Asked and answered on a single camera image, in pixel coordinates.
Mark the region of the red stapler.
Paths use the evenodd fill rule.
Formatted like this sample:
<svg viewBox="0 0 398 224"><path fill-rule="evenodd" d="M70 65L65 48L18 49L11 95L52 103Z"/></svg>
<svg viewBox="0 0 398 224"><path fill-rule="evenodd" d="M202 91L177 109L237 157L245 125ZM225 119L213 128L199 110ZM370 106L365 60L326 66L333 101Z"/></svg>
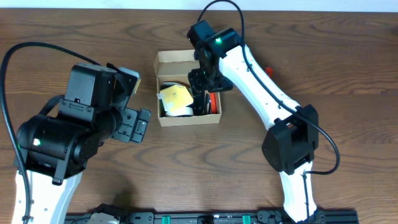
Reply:
<svg viewBox="0 0 398 224"><path fill-rule="evenodd" d="M206 114L217 114L215 93L206 94L205 106L206 106L205 108Z"/></svg>

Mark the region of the white yellow sticky note pad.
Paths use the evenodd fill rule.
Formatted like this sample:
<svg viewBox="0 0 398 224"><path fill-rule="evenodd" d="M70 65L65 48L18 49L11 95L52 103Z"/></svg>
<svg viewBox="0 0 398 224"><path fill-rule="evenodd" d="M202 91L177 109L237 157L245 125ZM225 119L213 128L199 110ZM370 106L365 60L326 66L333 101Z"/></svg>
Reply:
<svg viewBox="0 0 398 224"><path fill-rule="evenodd" d="M158 94L166 112L179 110L193 103L193 96L189 88L175 82L165 82L165 87Z"/></svg>

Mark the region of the brown cardboard box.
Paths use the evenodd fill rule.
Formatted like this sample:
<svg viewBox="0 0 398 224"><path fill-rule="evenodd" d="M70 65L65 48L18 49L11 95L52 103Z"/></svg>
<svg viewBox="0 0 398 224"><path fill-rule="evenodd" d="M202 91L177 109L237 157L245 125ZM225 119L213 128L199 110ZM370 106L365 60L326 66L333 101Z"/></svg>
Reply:
<svg viewBox="0 0 398 224"><path fill-rule="evenodd" d="M193 57L194 50L169 50L157 53L154 61L154 71L157 79L157 93L164 86L164 82L175 82L189 86L188 73L200 68L199 62ZM217 114L207 114L191 117L166 117L160 112L157 100L157 117L162 127L186 126L195 124L218 124L221 119L220 94L216 93Z"/></svg>

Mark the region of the white tape roll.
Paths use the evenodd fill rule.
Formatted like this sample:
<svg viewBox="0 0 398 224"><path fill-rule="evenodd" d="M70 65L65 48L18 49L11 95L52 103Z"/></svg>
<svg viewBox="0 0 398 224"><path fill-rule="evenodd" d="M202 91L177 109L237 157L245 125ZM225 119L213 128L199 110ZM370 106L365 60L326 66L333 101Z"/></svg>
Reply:
<svg viewBox="0 0 398 224"><path fill-rule="evenodd" d="M175 110L170 110L165 113L166 117L186 117L186 116L193 116L194 112L191 107L182 107Z"/></svg>

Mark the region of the green tape roll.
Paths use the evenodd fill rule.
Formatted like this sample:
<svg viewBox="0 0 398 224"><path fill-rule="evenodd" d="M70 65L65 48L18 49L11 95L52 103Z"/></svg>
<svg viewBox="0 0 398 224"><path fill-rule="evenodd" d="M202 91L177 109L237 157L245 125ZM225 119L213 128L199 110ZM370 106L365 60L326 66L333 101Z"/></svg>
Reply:
<svg viewBox="0 0 398 224"><path fill-rule="evenodd" d="M159 106L160 106L160 112L161 112L161 114L164 115L164 114L165 114L165 107L164 107L164 104L163 104L163 101L162 101L162 100L160 100Z"/></svg>

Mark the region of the red utility knife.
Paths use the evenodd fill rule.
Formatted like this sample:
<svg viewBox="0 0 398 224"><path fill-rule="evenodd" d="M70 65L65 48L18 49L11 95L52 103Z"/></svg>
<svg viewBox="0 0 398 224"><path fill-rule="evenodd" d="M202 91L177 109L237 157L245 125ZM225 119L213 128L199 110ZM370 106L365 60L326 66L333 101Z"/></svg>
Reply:
<svg viewBox="0 0 398 224"><path fill-rule="evenodd" d="M265 73L266 73L270 78L272 78L273 69L271 69L270 67L266 67L266 68L265 68Z"/></svg>

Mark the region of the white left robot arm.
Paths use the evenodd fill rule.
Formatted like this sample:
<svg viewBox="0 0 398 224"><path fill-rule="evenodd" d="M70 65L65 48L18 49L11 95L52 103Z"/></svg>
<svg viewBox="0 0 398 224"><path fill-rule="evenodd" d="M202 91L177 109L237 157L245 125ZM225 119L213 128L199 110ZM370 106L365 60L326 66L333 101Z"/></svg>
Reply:
<svg viewBox="0 0 398 224"><path fill-rule="evenodd" d="M64 222L87 162L105 140L142 142L150 111L126 106L140 81L138 72L110 63L73 66L66 93L18 129L30 200L23 198L18 172L13 223L22 223L26 205L31 206L29 223Z"/></svg>

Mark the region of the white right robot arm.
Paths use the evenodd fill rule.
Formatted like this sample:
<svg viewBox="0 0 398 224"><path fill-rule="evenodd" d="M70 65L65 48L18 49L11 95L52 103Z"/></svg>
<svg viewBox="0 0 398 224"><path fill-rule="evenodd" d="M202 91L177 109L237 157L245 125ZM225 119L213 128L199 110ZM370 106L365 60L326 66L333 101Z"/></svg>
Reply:
<svg viewBox="0 0 398 224"><path fill-rule="evenodd" d="M255 61L249 48L242 45L234 29L215 32L206 21L200 21L191 26L187 38L200 63L188 74L193 92L238 88L267 130L262 153L280 175L285 213L295 223L309 221L317 206L311 179L303 175L312 168L318 134L298 116L317 124L317 111L311 105L301 107L287 96Z"/></svg>

